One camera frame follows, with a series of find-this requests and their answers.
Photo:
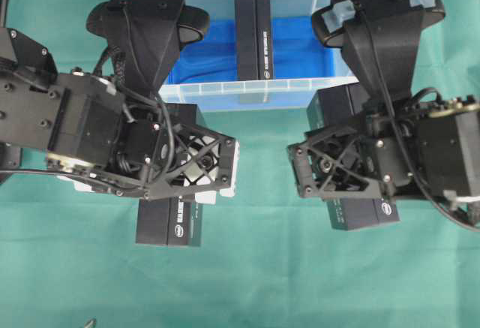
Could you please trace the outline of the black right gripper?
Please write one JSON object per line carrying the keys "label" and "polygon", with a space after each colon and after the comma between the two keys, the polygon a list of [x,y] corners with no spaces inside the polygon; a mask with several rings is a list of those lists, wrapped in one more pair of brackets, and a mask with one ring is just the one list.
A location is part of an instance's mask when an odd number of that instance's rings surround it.
{"label": "black right gripper", "polygon": [[416,183],[390,128],[363,116],[304,134],[287,148],[302,198],[414,199]]}

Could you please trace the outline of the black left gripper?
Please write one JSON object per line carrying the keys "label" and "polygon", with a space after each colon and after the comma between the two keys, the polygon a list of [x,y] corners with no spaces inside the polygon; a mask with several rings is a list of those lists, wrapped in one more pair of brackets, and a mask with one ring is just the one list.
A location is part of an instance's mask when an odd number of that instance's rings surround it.
{"label": "black left gripper", "polygon": [[140,119],[121,131],[113,156],[117,194],[145,200],[236,195],[239,142],[194,123]]}

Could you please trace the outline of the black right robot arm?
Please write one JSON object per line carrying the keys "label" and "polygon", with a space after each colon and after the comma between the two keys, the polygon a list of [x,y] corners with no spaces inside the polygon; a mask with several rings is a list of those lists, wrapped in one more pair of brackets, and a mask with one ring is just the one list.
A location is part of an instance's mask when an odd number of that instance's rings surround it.
{"label": "black right robot arm", "polygon": [[461,227],[479,229],[479,101],[422,89],[384,106],[358,83],[317,91],[310,130],[288,146],[298,195],[328,203],[337,229],[398,219],[400,200],[424,200]]}

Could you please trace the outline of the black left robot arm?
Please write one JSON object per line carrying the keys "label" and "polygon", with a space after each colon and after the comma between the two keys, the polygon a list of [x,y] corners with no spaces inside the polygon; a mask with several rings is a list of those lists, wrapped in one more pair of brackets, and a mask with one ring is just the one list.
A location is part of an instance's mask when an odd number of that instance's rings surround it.
{"label": "black left robot arm", "polygon": [[233,197],[239,142],[185,105],[143,98],[113,77],[60,74],[48,49],[1,29],[1,143],[45,154],[45,176],[141,200]]}

